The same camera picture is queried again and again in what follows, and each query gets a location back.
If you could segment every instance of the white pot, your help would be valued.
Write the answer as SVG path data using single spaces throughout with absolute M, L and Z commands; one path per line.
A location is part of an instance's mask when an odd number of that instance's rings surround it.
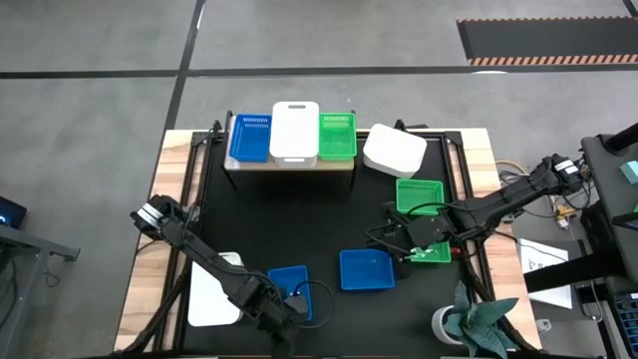
M 453 339 L 443 328 L 443 318 L 446 314 L 454 308 L 453 305 L 449 305 L 447 307 L 439 308 L 435 314 L 432 316 L 432 330 L 435 332 L 435 335 L 439 340 L 446 344 L 451 345 L 463 345 L 459 340 Z

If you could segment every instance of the concrete floor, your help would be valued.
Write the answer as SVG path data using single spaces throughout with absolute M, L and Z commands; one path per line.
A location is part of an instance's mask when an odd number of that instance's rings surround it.
M 0 72 L 177 69 L 193 7 L 0 0 Z M 603 15 L 627 13 L 620 0 L 209 0 L 191 67 L 464 65 L 456 19 Z M 21 357 L 113 347 L 137 241 L 128 214 L 148 195 L 173 85 L 0 80 L 0 194 L 29 208 L 28 231 L 83 249 L 75 264 L 51 260 L 62 284 L 39 290 Z M 488 128 L 497 159 L 533 167 L 554 152 L 577 158 L 580 138 L 634 123 L 637 93 L 638 72 L 189 79 L 176 127 L 206 129 L 227 109 L 313 100 L 357 110 L 360 127 L 401 118 Z M 525 215 L 515 233 L 569 238 Z M 541 340 L 551 352 L 599 355 L 591 325 L 558 323 Z

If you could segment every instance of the blue basket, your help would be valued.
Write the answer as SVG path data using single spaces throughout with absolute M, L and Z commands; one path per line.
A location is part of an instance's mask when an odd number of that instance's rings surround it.
M 237 115 L 230 156 L 240 162 L 268 162 L 271 124 L 270 115 Z
M 395 287 L 390 254 L 376 249 L 342 250 L 339 253 L 341 289 L 389 289 Z
M 286 294 L 284 299 L 294 295 L 294 290 L 300 283 L 308 280 L 308 268 L 305 265 L 276 268 L 268 270 L 268 277 L 272 279 L 277 287 L 284 288 Z M 308 283 L 299 287 L 299 292 L 306 297 L 308 305 L 308 315 L 306 320 L 312 320 L 312 302 L 310 301 L 310 285 Z

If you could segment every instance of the green leaves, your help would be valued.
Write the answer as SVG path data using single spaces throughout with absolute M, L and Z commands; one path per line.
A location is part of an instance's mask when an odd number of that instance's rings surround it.
M 520 348 L 518 348 L 518 345 L 514 344 L 514 342 L 512 342 L 506 335 L 505 333 L 501 332 L 500 330 L 496 329 L 494 330 L 494 334 L 496 334 L 496 336 L 498 337 L 498 339 L 500 339 L 500 342 L 502 343 L 502 345 L 505 347 L 505 349 L 515 349 L 518 350 Z
M 463 336 L 463 330 L 461 329 L 461 319 L 462 317 L 458 313 L 450 314 L 448 316 L 448 321 L 443 326 L 443 329 L 448 334 L 456 335 L 458 337 Z
M 468 289 L 459 281 L 455 289 L 455 307 L 452 309 L 452 314 L 448 316 L 444 330 L 464 343 L 473 357 L 479 348 L 483 348 L 506 359 L 506 349 L 518 349 L 518 346 L 495 324 L 517 302 L 518 298 L 510 298 L 470 304 Z
M 499 318 L 510 311 L 518 302 L 518 298 L 502 299 L 495 302 L 483 302 L 477 304 L 477 312 L 474 320 L 476 325 L 492 325 Z
M 477 326 L 469 330 L 465 330 L 467 336 L 479 347 L 498 354 L 502 359 L 507 358 L 507 352 L 504 345 L 494 331 L 498 330 L 491 326 Z

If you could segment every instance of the metal stand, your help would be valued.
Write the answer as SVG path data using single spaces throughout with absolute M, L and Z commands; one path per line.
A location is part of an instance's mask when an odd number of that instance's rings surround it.
M 2 245 L 3 251 L 10 251 L 9 256 L 24 256 L 30 264 L 28 273 L 20 275 L 20 285 L 17 286 L 16 293 L 17 300 L 15 305 L 8 309 L 10 310 L 9 316 L 0 328 L 0 358 L 4 359 L 15 358 L 15 349 L 27 319 L 28 306 L 33 300 L 38 279 L 46 271 L 49 255 L 56 254 L 62 256 L 66 261 L 76 261 L 80 249 L 69 248 L 5 225 L 0 225 L 0 245 Z

